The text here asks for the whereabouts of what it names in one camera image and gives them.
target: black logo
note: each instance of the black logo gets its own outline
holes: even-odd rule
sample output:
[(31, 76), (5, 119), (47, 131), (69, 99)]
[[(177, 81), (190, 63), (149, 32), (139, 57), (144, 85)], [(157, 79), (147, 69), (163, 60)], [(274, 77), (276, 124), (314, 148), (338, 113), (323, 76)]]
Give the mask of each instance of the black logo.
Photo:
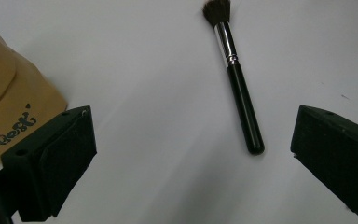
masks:
[[(30, 109), (31, 106), (28, 104), (25, 108)], [(18, 118), (18, 122), (12, 126), (10, 132), (0, 134), (0, 146), (7, 145), (13, 138), (27, 131), (28, 127), (34, 126), (34, 124), (36, 124), (35, 118), (29, 118), (28, 112), (22, 113), (22, 116)]]

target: small dark speck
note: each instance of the small dark speck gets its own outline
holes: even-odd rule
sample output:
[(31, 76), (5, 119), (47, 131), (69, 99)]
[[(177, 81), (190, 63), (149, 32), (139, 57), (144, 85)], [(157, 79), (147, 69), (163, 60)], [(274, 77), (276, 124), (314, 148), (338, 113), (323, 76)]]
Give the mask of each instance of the small dark speck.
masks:
[(341, 94), (341, 96), (347, 100), (349, 100), (350, 98), (346, 97), (344, 94)]

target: black bristles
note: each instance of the black bristles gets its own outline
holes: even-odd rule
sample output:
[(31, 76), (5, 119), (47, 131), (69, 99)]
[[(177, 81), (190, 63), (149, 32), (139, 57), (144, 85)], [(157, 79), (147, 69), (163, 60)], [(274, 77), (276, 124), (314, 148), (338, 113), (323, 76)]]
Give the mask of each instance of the black bristles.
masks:
[(209, 0), (202, 10), (205, 19), (215, 27), (222, 21), (229, 21), (230, 0)]

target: brush ferrule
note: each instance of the brush ferrule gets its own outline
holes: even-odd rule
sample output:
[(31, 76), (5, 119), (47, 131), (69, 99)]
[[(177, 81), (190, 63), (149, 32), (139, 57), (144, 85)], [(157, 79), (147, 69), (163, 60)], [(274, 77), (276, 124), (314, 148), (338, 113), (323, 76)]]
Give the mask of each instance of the brush ferrule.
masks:
[(219, 42), (220, 50), (223, 54), (226, 67), (231, 64), (239, 63), (228, 21), (217, 23), (214, 27), (214, 31), (217, 36), (217, 41)]

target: white surface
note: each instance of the white surface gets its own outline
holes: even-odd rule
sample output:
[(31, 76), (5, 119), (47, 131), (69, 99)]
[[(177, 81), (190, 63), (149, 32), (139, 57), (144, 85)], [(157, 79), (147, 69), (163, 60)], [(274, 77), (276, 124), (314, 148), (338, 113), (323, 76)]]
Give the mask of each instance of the white surface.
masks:
[(92, 107), (98, 155), (46, 223), (358, 223), (290, 152), (300, 105), (358, 123), (358, 0), (232, 1), (257, 157), (203, 3), (0, 0), (6, 42)]

